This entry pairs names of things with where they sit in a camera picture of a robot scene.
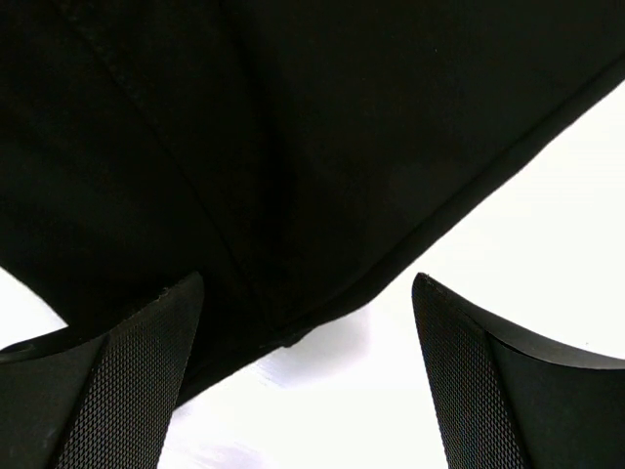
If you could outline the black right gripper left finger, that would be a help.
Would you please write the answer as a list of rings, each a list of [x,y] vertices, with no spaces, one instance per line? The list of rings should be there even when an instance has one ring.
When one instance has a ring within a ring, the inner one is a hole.
[[[2,350],[2,467],[157,467],[203,299],[193,273],[115,320]]]

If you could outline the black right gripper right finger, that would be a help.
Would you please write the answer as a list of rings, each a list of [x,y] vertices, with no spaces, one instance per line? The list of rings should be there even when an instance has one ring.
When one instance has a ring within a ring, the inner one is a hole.
[[[505,320],[426,274],[412,301],[448,467],[623,467],[623,360]]]

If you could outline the black skirt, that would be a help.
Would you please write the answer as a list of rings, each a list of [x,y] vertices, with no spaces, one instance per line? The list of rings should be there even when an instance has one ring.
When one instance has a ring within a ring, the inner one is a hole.
[[[182,396],[365,305],[624,78],[620,1],[5,1],[1,264],[199,272]]]

